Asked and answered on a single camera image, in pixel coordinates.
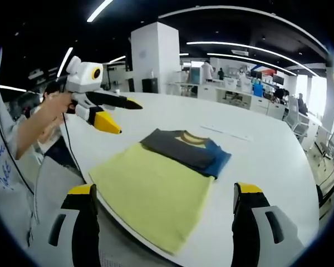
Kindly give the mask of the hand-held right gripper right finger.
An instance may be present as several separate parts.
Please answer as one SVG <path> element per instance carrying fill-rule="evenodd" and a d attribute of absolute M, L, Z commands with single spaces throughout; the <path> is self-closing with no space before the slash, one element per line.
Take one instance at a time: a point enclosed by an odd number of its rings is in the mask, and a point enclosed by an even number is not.
<path fill-rule="evenodd" d="M 255 185 L 234 184 L 231 266 L 290 266 L 304 249 L 297 226 Z"/>

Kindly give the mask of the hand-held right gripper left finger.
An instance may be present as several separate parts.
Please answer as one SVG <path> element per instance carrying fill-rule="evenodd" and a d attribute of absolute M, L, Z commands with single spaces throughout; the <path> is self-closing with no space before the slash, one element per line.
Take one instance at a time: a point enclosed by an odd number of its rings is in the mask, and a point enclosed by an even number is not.
<path fill-rule="evenodd" d="M 36 266 L 100 266 L 96 193 L 95 184 L 73 187 L 40 221 L 30 245 Z"/>

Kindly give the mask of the person's left hand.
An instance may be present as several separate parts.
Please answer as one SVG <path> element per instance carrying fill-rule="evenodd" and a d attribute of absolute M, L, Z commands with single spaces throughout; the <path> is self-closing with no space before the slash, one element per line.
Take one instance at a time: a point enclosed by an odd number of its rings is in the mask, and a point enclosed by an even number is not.
<path fill-rule="evenodd" d="M 40 112 L 45 119 L 53 121 L 61 113 L 65 113 L 70 104 L 72 104 L 71 94 L 69 92 L 59 93 L 51 99 L 45 100 Z"/>

